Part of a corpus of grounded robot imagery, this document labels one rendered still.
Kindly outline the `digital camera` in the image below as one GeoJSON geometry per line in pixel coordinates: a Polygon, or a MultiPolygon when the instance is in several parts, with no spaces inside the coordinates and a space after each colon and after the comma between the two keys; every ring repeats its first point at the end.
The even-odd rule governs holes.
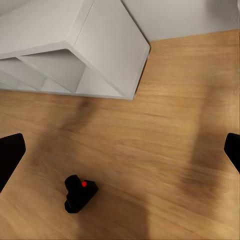
{"type": "Polygon", "coordinates": [[[65,180],[65,186],[68,190],[66,195],[65,209],[70,214],[76,214],[90,201],[98,192],[98,187],[94,181],[85,180],[81,183],[77,175],[69,176],[65,180]]]}

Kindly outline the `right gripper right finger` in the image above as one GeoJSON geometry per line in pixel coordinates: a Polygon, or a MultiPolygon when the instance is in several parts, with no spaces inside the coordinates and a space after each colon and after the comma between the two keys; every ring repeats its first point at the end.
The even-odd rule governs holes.
{"type": "Polygon", "coordinates": [[[236,167],[240,173],[240,135],[235,133],[228,133],[224,151],[232,161],[233,165],[236,167]]]}

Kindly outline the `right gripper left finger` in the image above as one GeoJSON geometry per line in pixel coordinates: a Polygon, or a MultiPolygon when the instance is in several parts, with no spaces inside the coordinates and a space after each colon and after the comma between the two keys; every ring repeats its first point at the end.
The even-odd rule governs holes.
{"type": "Polygon", "coordinates": [[[0,193],[26,152],[21,133],[0,138],[0,193]]]}

